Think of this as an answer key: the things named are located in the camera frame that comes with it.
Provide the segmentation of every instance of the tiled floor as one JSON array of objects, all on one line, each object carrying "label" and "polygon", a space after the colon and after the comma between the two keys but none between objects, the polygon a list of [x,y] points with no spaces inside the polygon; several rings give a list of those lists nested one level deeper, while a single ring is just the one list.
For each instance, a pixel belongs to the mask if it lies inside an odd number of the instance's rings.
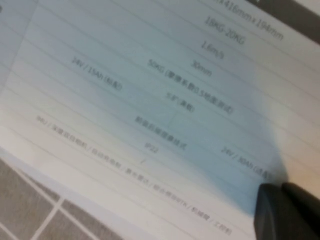
[{"label": "tiled floor", "polygon": [[0,160],[0,240],[121,240],[78,206]]}]

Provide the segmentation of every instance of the tile grout line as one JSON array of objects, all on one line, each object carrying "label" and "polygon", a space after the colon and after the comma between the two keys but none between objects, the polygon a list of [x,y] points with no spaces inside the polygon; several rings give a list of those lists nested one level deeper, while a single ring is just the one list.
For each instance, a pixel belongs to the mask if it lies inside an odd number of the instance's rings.
[{"label": "tile grout line", "polygon": [[19,240],[5,225],[0,222],[0,229],[2,229],[13,240]]},{"label": "tile grout line", "polygon": [[33,237],[31,238],[31,240],[37,240],[40,235],[44,232],[44,230],[47,228],[47,226],[49,225],[49,223],[51,222],[51,220],[55,217],[55,215],[57,214],[57,212],[59,211],[60,207],[62,206],[62,204],[64,203],[65,199],[64,198],[60,198],[59,201],[55,204],[54,208],[52,209],[52,211],[50,212],[50,214],[46,217],[46,219],[43,221],[42,225],[38,228],[38,230],[35,232],[35,234],[33,235]]},{"label": "tile grout line", "polygon": [[[87,234],[92,240],[100,240],[96,235],[94,235],[89,229],[87,229],[80,221],[78,221],[74,216],[67,212],[67,210],[62,208],[62,204],[66,200],[60,196],[58,202],[55,202],[50,196],[48,196],[39,186],[37,186],[31,179],[29,179],[21,170],[5,162],[19,177],[21,177],[27,184],[29,184],[34,190],[37,191],[42,197],[44,197],[48,202],[54,205],[54,208],[44,220],[40,228],[36,231],[31,240],[38,240],[38,237],[43,232],[43,230],[48,226],[52,218],[56,215],[58,211],[62,212],[72,223],[74,223],[78,228],[80,228],[85,234]],[[0,229],[3,229],[13,240],[19,240],[14,234],[12,234],[1,222]]]},{"label": "tile grout line", "polygon": [[75,224],[81,231],[83,231],[92,240],[100,240],[96,235],[94,235],[88,228],[86,228],[79,220],[72,216],[67,210],[60,208],[60,211],[66,216],[73,224]]},{"label": "tile grout line", "polygon": [[47,200],[50,204],[55,206],[57,204],[49,195],[47,195],[37,184],[35,184],[31,179],[29,179],[26,175],[24,175],[20,170],[16,169],[14,166],[10,165],[8,162],[5,163],[27,184],[29,184],[38,194],[40,194],[45,200]]},{"label": "tile grout line", "polygon": [[[48,196],[40,187],[38,187],[31,179],[29,179],[22,171],[20,171],[19,169],[13,167],[12,165],[8,164],[7,162],[5,162],[16,174],[19,175],[19,177],[21,177],[27,184],[29,184],[32,188],[34,188],[38,194],[40,194],[42,197],[44,197],[47,201],[49,201],[52,205],[54,205],[55,207],[53,208],[53,210],[51,211],[51,213],[55,210],[55,208],[58,206],[59,202],[61,200],[62,203],[64,202],[64,198],[60,196],[60,199],[57,202],[55,202],[50,196]],[[62,203],[58,206],[58,209],[56,212],[61,211],[71,222],[73,222],[78,228],[80,228],[85,234],[87,234],[90,238],[92,238],[92,240],[100,240],[96,235],[94,235],[89,229],[87,229],[80,221],[78,221],[74,216],[72,216],[70,213],[67,212],[67,210],[62,208]],[[33,236],[33,238],[31,240],[37,240],[38,238],[34,238],[36,236],[36,234]]]}]

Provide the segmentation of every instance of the black object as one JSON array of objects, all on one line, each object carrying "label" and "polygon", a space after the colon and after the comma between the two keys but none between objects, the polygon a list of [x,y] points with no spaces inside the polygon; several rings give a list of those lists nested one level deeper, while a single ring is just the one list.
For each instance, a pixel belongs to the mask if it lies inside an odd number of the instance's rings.
[{"label": "black object", "polygon": [[292,183],[259,188],[257,240],[320,240],[320,200]]},{"label": "black object", "polygon": [[246,0],[280,22],[320,44],[320,16],[295,0]]}]

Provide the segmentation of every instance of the white paper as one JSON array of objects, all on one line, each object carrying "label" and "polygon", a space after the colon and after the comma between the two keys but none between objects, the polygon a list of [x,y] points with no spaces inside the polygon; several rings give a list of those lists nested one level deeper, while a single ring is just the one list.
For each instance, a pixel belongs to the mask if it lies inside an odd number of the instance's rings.
[{"label": "white paper", "polygon": [[320,47],[219,2],[0,0],[2,157],[156,239],[255,239],[262,183],[319,197]]}]

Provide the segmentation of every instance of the paper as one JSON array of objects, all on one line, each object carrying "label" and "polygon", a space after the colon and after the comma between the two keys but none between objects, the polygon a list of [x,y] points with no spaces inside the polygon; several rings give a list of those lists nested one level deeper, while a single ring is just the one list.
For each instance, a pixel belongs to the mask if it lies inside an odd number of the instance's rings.
[{"label": "paper", "polygon": [[0,0],[1,156],[156,239],[255,239],[320,196],[320,47],[252,3]]}]

